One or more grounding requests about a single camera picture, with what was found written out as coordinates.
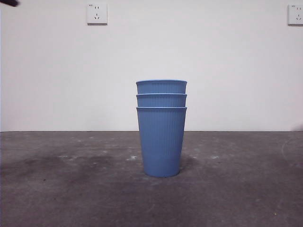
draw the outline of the stacked cups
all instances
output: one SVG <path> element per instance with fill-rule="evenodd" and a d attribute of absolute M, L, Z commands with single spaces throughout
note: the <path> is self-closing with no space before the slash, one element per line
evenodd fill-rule
<path fill-rule="evenodd" d="M 156 177 L 177 175 L 187 109 L 187 82 L 158 79 L 136 84 L 144 171 Z"/>

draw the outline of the cup rim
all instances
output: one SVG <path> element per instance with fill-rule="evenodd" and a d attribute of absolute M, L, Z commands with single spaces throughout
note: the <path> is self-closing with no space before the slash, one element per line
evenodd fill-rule
<path fill-rule="evenodd" d="M 137 109 L 187 109 L 186 106 L 142 106 Z"/>
<path fill-rule="evenodd" d="M 141 83 L 141 82 L 152 82 L 152 81 L 179 81 L 179 82 L 187 83 L 186 80 L 180 80 L 180 79 L 145 79 L 145 80 L 137 81 L 136 84 Z"/>
<path fill-rule="evenodd" d="M 183 94 L 183 93 L 142 93 L 142 94 L 137 94 L 136 96 L 166 96 L 166 95 L 178 95 L 178 96 L 187 96 L 187 94 Z"/>

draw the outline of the ribbed cup texture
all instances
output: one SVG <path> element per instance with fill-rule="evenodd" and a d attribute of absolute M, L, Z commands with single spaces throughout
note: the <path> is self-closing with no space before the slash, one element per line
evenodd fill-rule
<path fill-rule="evenodd" d="M 140 94 L 137 95 L 138 107 L 144 106 L 185 106 L 186 94 Z"/>
<path fill-rule="evenodd" d="M 179 172 L 186 107 L 137 107 L 146 174 L 174 176 Z"/>
<path fill-rule="evenodd" d="M 181 93 L 185 94 L 186 81 L 182 80 L 145 80 L 137 83 L 138 94 Z"/>

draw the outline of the gray floor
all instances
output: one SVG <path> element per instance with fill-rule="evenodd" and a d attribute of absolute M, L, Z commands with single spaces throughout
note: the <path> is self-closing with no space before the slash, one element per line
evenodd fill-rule
<path fill-rule="evenodd" d="M 303 132 L 186 132 L 180 174 L 137 132 L 1 133 L 4 227 L 302 227 Z"/>

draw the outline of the wall socket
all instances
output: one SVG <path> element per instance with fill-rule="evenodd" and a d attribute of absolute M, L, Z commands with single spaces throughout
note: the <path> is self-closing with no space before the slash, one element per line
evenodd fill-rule
<path fill-rule="evenodd" d="M 94 3 L 87 5 L 87 24 L 88 25 L 107 24 L 106 3 Z"/>
<path fill-rule="evenodd" d="M 288 25 L 303 26 L 303 5 L 288 5 Z"/>

